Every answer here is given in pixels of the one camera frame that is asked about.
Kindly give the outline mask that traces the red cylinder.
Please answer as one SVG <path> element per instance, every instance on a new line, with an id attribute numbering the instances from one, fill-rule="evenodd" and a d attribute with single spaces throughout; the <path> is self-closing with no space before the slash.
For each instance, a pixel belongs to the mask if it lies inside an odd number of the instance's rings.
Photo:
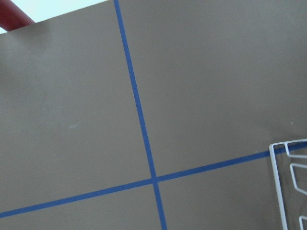
<path id="1" fill-rule="evenodd" d="M 0 27 L 6 32 L 19 29 L 35 22 L 11 0 L 0 0 Z"/>

